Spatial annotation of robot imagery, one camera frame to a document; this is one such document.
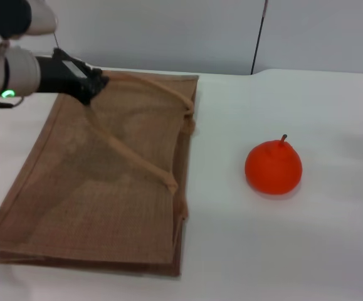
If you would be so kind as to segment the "orange fruit with stem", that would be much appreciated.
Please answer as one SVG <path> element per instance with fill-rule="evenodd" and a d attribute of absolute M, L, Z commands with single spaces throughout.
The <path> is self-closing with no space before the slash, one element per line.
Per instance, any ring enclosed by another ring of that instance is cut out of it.
<path fill-rule="evenodd" d="M 245 177 L 257 192 L 273 196 L 288 194 L 300 183 L 303 166 L 296 150 L 283 134 L 252 148 L 245 160 Z"/>

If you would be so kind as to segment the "thin black background rod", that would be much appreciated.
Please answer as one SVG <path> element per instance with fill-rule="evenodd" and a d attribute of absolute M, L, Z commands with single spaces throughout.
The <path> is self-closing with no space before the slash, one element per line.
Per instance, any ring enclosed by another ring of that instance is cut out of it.
<path fill-rule="evenodd" d="M 264 0 L 263 12 L 262 12 L 262 15 L 261 15 L 261 23 L 260 23 L 260 27 L 259 27 L 259 30 L 258 30 L 258 36 L 257 36 L 257 40 L 256 40 L 256 46 L 255 46 L 255 52 L 254 52 L 254 56 L 253 56 L 253 62 L 251 64 L 250 75 L 254 74 L 256 59 L 257 59 L 257 56 L 258 56 L 258 49 L 259 49 L 260 40 L 261 40 L 261 34 L 262 34 L 262 30 L 263 30 L 263 24 L 265 22 L 265 16 L 266 16 L 266 12 L 267 12 L 267 7 L 268 7 L 268 0 Z"/>

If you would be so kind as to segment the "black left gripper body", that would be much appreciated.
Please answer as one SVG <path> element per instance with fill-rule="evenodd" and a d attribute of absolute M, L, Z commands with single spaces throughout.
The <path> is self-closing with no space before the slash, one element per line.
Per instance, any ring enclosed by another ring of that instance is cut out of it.
<path fill-rule="evenodd" d="M 60 48 L 51 57 L 37 56 L 40 69 L 38 93 L 63 93 L 82 102 L 82 89 L 92 82 L 91 68 Z"/>

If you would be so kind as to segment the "brown jute handbag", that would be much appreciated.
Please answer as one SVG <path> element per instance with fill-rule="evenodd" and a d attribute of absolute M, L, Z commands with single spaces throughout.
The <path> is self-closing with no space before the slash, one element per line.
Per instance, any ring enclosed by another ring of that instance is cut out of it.
<path fill-rule="evenodd" d="M 65 94 L 0 205 L 0 263 L 177 277 L 198 76 L 111 71 Z"/>

